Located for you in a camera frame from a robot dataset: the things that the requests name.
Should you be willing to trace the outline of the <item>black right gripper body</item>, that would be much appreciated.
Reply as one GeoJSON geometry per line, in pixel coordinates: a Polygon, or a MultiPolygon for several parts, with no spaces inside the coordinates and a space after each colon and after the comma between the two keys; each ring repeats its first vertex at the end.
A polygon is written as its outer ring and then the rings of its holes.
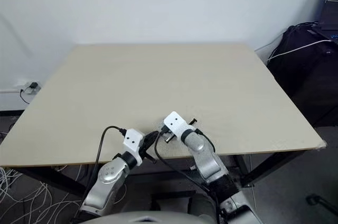
{"type": "Polygon", "coordinates": [[[193,118],[187,123],[183,118],[165,118],[161,127],[161,133],[165,135],[164,141],[169,143],[176,138],[184,143],[186,138],[195,132],[194,125],[197,121],[193,118]]]}

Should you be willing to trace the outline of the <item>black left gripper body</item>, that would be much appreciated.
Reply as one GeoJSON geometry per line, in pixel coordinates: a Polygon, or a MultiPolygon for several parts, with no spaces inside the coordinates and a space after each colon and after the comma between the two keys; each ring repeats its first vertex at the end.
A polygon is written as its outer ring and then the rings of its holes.
{"type": "Polygon", "coordinates": [[[147,150],[154,144],[156,137],[146,137],[139,149],[139,155],[143,159],[148,159],[152,163],[156,163],[156,159],[147,153],[147,150]]]}

